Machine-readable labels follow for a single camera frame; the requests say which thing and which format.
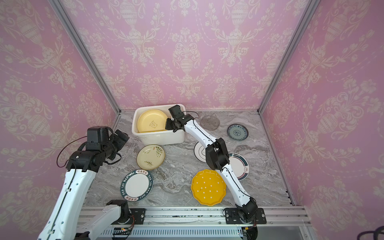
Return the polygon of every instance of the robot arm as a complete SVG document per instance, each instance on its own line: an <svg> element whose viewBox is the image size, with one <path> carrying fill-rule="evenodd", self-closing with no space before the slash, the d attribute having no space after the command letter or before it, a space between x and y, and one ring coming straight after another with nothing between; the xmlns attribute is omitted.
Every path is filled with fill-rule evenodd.
<svg viewBox="0 0 384 240"><path fill-rule="evenodd" d="M106 126L89 128L87 142L70 156L63 188L38 240L73 240L76 232L84 233L84 239L93 240L114 221L124 223L129 217L126 201L109 202L99 215L76 229L85 196L100 166L116 163L106 162L106 158L113 160L129 139L120 130L109 136L108 130L112 131Z"/></svg>
<svg viewBox="0 0 384 240"><path fill-rule="evenodd" d="M256 201L245 191L234 174L224 140L207 133L190 114L184 114L179 105L171 107L169 111L173 120L167 119L166 129L174 132L182 129L194 136L205 147L207 164L220 174L231 191L240 218L246 223L252 222L257 211Z"/></svg>

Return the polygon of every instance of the white plate with green bamboo design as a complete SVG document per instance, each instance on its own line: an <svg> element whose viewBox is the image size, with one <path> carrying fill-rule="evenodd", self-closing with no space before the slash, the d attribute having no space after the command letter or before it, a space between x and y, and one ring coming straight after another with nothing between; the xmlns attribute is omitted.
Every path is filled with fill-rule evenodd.
<svg viewBox="0 0 384 240"><path fill-rule="evenodd" d="M136 161L141 169L153 170L163 163L165 157L164 149L153 144L143 147L137 154Z"/></svg>

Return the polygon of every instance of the gray marble surface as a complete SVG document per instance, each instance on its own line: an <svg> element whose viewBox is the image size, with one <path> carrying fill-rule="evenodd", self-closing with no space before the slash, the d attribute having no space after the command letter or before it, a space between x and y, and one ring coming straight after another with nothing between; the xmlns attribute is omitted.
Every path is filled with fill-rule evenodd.
<svg viewBox="0 0 384 240"><path fill-rule="evenodd" d="M104 206L112 199L123 199L120 184L124 177L139 169L136 163L138 152L144 144L131 132L133 112L123 112L118 129L126 132L130 139L120 151L122 160L115 165L100 168L85 200L85 206ZM222 137L228 152L242 155L250 165L249 175L241 181L247 192L253 196L259 206L289 205L285 187L277 170L260 117L256 112L199 112L200 117L214 115L219 118L220 126L208 131L213 136ZM243 141L231 139L227 134L230 124L240 123L247 127L249 136ZM180 144L162 146L166 153L163 164L151 170L154 186L150 194L130 206L197 206L200 203L191 191L192 178L198 171L209 169L194 155L197 141L185 134L185 141ZM219 205L234 205L233 197L227 188L227 194Z"/></svg>

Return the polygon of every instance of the blue and white porcelain plate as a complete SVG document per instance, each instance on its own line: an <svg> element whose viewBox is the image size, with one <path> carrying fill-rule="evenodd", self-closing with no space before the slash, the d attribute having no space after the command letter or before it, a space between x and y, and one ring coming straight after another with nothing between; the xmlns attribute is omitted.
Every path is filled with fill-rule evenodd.
<svg viewBox="0 0 384 240"><path fill-rule="evenodd" d="M227 129L228 135L235 140L244 140L248 137L248 129L240 124L232 124Z"/></svg>
<svg viewBox="0 0 384 240"><path fill-rule="evenodd" d="M138 169L125 176L120 186L120 193L125 200L136 202L148 196L152 187L152 175L143 169Z"/></svg>

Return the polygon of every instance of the yellow plate with white dots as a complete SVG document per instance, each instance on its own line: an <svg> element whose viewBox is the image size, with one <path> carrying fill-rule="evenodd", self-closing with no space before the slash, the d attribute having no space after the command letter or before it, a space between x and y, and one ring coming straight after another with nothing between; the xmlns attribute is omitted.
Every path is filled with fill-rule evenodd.
<svg viewBox="0 0 384 240"><path fill-rule="evenodd" d="M216 172L205 169L196 174L192 179L192 193L201 204L213 206L221 203L227 188L222 177Z"/></svg>

